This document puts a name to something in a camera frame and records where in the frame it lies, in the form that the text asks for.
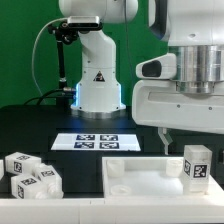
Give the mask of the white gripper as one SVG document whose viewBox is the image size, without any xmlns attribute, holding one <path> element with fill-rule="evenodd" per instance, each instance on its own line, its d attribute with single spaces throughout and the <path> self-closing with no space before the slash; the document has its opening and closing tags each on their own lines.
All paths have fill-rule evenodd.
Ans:
<svg viewBox="0 0 224 224">
<path fill-rule="evenodd" d="M 132 117 L 139 125 L 159 127 L 168 155 L 173 140 L 167 128 L 224 134 L 224 83 L 212 94 L 181 94 L 175 82 L 140 80 L 133 90 Z"/>
</svg>

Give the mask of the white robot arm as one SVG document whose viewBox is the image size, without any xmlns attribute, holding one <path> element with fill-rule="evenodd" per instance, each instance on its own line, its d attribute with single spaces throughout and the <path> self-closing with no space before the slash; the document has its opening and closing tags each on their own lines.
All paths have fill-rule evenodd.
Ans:
<svg viewBox="0 0 224 224">
<path fill-rule="evenodd" d="M 224 0 L 148 0 L 149 27 L 168 52 L 139 63 L 132 117 L 169 129 L 224 134 Z M 71 108 L 88 117 L 123 110 L 116 80 L 116 45 L 105 23 L 132 20 L 138 0 L 59 0 L 65 26 L 82 43 L 82 78 Z"/>
</svg>

